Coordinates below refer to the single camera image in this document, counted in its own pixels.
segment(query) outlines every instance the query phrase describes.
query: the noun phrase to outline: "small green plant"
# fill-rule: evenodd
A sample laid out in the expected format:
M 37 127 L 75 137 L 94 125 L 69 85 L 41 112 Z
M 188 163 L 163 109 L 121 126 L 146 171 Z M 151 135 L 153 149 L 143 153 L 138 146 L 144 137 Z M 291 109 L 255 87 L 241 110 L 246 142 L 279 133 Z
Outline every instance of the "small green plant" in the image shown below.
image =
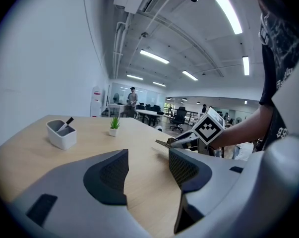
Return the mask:
M 118 117 L 113 117 L 111 121 L 111 129 L 118 129 L 120 127 L 120 119 Z

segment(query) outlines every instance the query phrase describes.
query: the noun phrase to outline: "black t-shirt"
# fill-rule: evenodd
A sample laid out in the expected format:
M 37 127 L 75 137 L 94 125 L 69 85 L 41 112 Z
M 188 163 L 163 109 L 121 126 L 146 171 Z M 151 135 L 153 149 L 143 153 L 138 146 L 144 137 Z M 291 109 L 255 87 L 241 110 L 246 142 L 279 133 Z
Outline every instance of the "black t-shirt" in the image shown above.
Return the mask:
M 287 128 L 272 102 L 272 97 L 292 74 L 299 60 L 299 29 L 282 17 L 268 12 L 266 0 L 259 0 L 262 10 L 259 37 L 262 42 L 265 84 L 261 105 L 274 107 L 270 128 L 263 140 L 264 148 L 279 138 L 284 138 Z

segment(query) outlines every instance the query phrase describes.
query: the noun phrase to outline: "linear light fixture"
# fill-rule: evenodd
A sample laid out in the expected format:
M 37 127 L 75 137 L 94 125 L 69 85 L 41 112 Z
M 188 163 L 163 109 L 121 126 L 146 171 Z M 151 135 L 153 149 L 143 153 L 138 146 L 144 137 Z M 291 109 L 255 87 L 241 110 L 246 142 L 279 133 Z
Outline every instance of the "linear light fixture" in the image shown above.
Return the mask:
M 143 80 L 143 78 L 141 78 L 141 77 L 136 77 L 136 76 L 132 76 L 132 75 L 127 75 L 127 77 L 132 77 L 132 78 L 136 78 L 136 79 L 139 79 L 139 80 Z
M 198 79 L 195 76 L 192 76 L 189 72 L 186 70 L 183 71 L 183 74 L 188 76 L 189 78 L 193 79 L 194 81 L 198 81 Z
M 215 0 L 227 16 L 235 34 L 241 34 L 242 28 L 239 24 L 239 19 L 229 0 Z
M 243 57 L 243 64 L 244 64 L 244 75 L 249 75 L 249 59 L 248 57 Z
M 148 57 L 150 57 L 150 58 L 153 58 L 153 59 L 156 59 L 156 60 L 158 60 L 158 61 L 161 61 L 161 62 L 163 62 L 163 63 L 165 63 L 165 64 L 168 64 L 168 63 L 169 63 L 168 60 L 163 59 L 163 58 L 160 58 L 159 56 L 154 55 L 154 54 L 152 54 L 152 53 L 149 53 L 149 52 L 147 52 L 147 51 L 141 50 L 140 53 L 141 53 L 142 55 L 145 55 L 145 56 L 148 56 Z
M 155 85 L 160 85 L 160 86 L 165 86 L 165 85 L 163 85 L 163 84 L 159 84 L 159 83 L 157 83 L 157 82 L 153 82 L 153 84 L 155 84 Z

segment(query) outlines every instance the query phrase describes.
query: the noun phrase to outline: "marker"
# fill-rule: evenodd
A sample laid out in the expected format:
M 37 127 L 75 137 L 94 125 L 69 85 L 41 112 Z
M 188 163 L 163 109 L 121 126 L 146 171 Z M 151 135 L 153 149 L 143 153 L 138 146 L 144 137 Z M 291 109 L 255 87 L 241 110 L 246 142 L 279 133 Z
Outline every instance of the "marker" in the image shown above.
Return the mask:
M 66 121 L 66 123 L 64 125 L 61 126 L 60 129 L 57 130 L 57 132 L 65 129 L 74 119 L 71 117 L 68 121 Z

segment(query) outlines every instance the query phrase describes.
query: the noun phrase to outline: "gray t-shirt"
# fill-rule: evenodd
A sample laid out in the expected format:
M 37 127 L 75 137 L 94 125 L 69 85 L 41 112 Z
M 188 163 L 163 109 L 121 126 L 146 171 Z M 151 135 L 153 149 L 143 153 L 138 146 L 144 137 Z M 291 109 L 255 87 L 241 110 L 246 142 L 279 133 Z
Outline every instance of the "gray t-shirt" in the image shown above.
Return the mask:
M 128 106 L 136 107 L 137 101 L 138 101 L 138 95 L 137 95 L 137 93 L 130 93 L 128 95 L 128 98 L 127 98 L 127 105 Z

